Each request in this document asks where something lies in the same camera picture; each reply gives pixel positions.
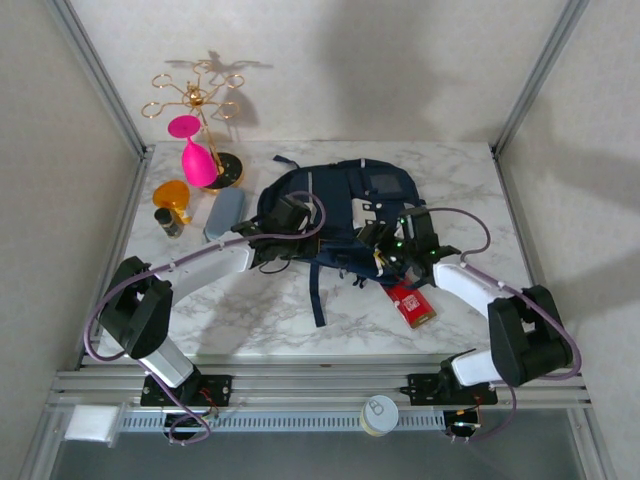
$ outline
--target black bracket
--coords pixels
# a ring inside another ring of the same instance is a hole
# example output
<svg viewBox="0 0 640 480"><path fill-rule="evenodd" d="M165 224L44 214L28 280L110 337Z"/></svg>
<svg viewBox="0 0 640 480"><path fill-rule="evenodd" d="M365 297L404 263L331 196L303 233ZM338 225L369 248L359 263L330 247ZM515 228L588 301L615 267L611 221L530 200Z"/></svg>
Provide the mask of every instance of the black bracket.
<svg viewBox="0 0 640 480"><path fill-rule="evenodd" d="M455 390L450 393L440 391L440 377L437 373L413 373L407 375L409 386L401 387L400 393L409 396L411 406L438 405L496 405L498 395L489 389L488 383Z"/></svg>
<svg viewBox="0 0 640 480"><path fill-rule="evenodd" d="M231 397L231 375L202 375L198 379L195 393L189 399L188 407L211 407L209 398L216 407L228 407ZM148 376L144 381L142 395L140 396L141 407L171 407L173 401L162 391L160 385Z"/></svg>

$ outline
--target backpack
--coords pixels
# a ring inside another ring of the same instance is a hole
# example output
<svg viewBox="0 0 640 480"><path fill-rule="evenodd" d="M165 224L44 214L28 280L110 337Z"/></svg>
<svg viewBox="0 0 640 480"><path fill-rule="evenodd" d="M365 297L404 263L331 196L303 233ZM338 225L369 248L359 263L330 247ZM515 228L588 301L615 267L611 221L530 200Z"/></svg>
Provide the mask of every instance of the backpack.
<svg viewBox="0 0 640 480"><path fill-rule="evenodd" d="M316 257L297 259L311 265L309 293L316 327L326 325L320 304L318 280L320 267L330 267L356 274L354 286L364 287L367 279L384 286L403 281L376 264L373 252L356 238L360 228L372 222L396 225L398 215L407 208L424 205L409 174L394 165L379 160L345 160L328 165L300 168L280 155L273 159L296 167L270 187L258 200L258 218L273 210L279 198L296 190L310 191L324 204L327 218L319 232L320 250ZM310 224L319 220L311 201Z"/></svg>

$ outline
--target red packet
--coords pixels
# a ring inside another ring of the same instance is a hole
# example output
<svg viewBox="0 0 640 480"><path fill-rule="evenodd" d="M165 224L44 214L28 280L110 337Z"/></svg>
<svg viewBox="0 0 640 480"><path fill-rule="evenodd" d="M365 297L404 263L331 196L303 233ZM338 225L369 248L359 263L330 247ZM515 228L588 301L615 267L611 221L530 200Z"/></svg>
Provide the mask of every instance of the red packet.
<svg viewBox="0 0 640 480"><path fill-rule="evenodd" d="M382 289L387 292L387 295L389 295L389 298L409 326L415 329L437 314L419 290L405 288L406 285L410 284L405 280L395 287L382 287Z"/></svg>

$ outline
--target metal frame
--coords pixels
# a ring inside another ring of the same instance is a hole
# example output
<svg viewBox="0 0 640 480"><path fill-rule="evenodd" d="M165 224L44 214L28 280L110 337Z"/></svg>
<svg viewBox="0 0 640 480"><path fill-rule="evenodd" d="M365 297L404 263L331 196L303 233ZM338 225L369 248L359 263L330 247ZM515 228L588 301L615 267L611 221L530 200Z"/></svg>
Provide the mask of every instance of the metal frame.
<svg viewBox="0 0 640 480"><path fill-rule="evenodd" d="M549 72L555 65L560 52L562 52L588 3L589 0L569 0L565 5L507 121L502 127L500 135L498 135L493 144L492 151L496 160L500 159L507 147L509 147L513 137L515 137L518 128L520 128L524 117L538 96L538 92L540 92L544 81L549 76Z"/></svg>
<svg viewBox="0 0 640 480"><path fill-rule="evenodd" d="M133 411L125 418L121 433L164 433L166 412ZM227 410L207 423L216 433L231 432L358 432L360 411L348 412L251 412ZM444 412L400 411L394 431L445 430ZM200 427L177 427L176 432L198 432Z"/></svg>
<svg viewBox="0 0 640 480"><path fill-rule="evenodd" d="M46 0L46 4L53 18L60 26L60 30L67 38L71 49L80 60L96 92L104 101L118 129L122 132L129 148L142 160L147 150L144 140L129 116L124 102L113 85L98 53L93 48L93 44L71 2L69 0Z"/></svg>
<svg viewBox="0 0 640 480"><path fill-rule="evenodd" d="M228 409L242 411L358 411L367 398L390 397L400 410L456 410L464 405L412 407L399 392L409 373L437 373L446 355L385 355L383 357L230 358L194 359L203 374L233 375ZM130 402L140 405L145 372L131 361L117 365L86 365L77 372L59 372L47 399L50 404ZM498 404L511 408L511 395L498 387ZM581 376L564 382L536 380L518 389L521 408L591 408ZM180 411L167 407L164 411Z"/></svg>
<svg viewBox="0 0 640 480"><path fill-rule="evenodd" d="M108 280L126 246L151 152L128 115L70 1L46 0L46 3L82 61L109 112L115 118L131 150L140 159L140 166L123 208L121 226L111 243L110 260L105 266L93 298L97 301L107 287ZM539 277L539 273L536 272L534 262L531 260L530 249L524 242L525 236L504 183L499 159L515 136L587 3L588 0L567 2L502 132L492 146L498 177L511 219L516 227L529 278L532 281ZM97 341L100 332L96 330L93 333L94 340ZM224 411L227 413L235 412L237 415L255 417L264 415L265 412L308 413L314 411L331 417L337 415L335 412L358 411L368 396L383 393L393 398L398 403L401 414L409 418L425 412L435 413L439 409L411 407L408 398L398 393L398 387L406 385L408 373L436 372L440 361L445 357L445 355L397 355L382 358L291 356L265 359L207 355L196 356L192 360L203 373L225 373L236 377L231 404ZM130 409L130 419L144 416L159 418L158 415L177 411L177 409L139 407L139 394L143 380L144 372L128 359L121 359L110 366L105 366L87 357L80 357L77 371L58 373L20 479L49 478L73 405L128 402L133 405ZM511 408L511 398L506 390L498 388L497 393L498 405L485 408ZM521 408L567 409L587 478L615 478L610 461L607 461L608 457L603 455L606 450L603 448L597 424L594 422L591 402L581 376L566 382L545 380L531 382L518 390L518 403ZM130 423L130 427L133 428L133 420Z"/></svg>

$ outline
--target marble table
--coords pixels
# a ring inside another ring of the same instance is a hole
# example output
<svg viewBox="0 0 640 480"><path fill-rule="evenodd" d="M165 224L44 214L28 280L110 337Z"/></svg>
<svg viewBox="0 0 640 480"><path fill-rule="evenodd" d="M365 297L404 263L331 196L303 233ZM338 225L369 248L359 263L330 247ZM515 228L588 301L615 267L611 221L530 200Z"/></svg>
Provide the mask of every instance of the marble table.
<svg viewBox="0 0 640 480"><path fill-rule="evenodd" d="M202 228L215 197L192 189L195 216L178 240L170 240L153 218L151 198L167 180L183 179L182 142L156 146L135 215L125 257L166 263L202 243ZM301 166L343 159L373 158L406 169L427 205L459 207L489 226L491 248L472 261L499 278L527 285L524 261L507 210L489 147L482 143L421 142L245 142L220 145L245 165L240 187L247 194L245 218L256 212L258 196L288 166L273 162L284 155ZM442 244L462 250L483 244L481 229L455 213L433 213ZM193 293L171 316L169 334L186 354L235 355L398 355L456 353L488 346L486 321L451 294L430 286L421 291L438 313L412 330L380 286L352 287L333 269L320 275L327 326L316 328L308 291L309 266L293 262L276 275L255 270L234 274ZM106 333L99 351L120 350Z"/></svg>

